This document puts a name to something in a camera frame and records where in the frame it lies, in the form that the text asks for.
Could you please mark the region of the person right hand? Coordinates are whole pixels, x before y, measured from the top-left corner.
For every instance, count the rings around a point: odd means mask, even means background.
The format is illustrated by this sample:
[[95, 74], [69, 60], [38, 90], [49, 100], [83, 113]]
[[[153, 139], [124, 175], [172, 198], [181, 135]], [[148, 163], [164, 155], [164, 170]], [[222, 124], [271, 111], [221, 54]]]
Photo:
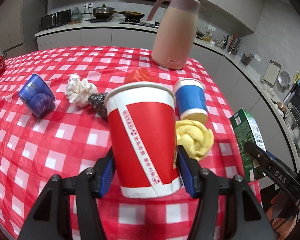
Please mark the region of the person right hand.
[[271, 201], [271, 207], [266, 212], [276, 239], [286, 239], [296, 225], [298, 208], [284, 191]]

